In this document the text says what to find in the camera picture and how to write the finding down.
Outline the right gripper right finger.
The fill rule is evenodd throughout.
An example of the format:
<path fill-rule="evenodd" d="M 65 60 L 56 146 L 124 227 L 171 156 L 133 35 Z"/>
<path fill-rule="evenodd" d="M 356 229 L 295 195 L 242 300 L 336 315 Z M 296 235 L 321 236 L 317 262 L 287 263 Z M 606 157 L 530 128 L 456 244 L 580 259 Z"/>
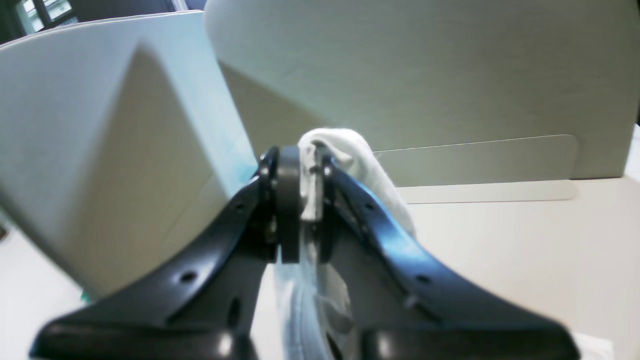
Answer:
<path fill-rule="evenodd" d="M 346 286 L 354 360 L 578 360 L 559 322 L 482 289 L 425 250 L 319 145 L 318 263 Z"/>

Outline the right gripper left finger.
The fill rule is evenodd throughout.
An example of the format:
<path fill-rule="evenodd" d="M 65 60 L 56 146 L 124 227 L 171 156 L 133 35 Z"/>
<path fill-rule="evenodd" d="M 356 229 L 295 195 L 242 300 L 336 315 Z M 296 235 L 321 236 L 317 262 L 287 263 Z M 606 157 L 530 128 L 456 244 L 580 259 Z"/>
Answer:
<path fill-rule="evenodd" d="M 33 360 L 256 360 L 268 264 L 300 260 L 300 151 L 273 147 L 188 246 L 124 289 L 46 324 Z"/>

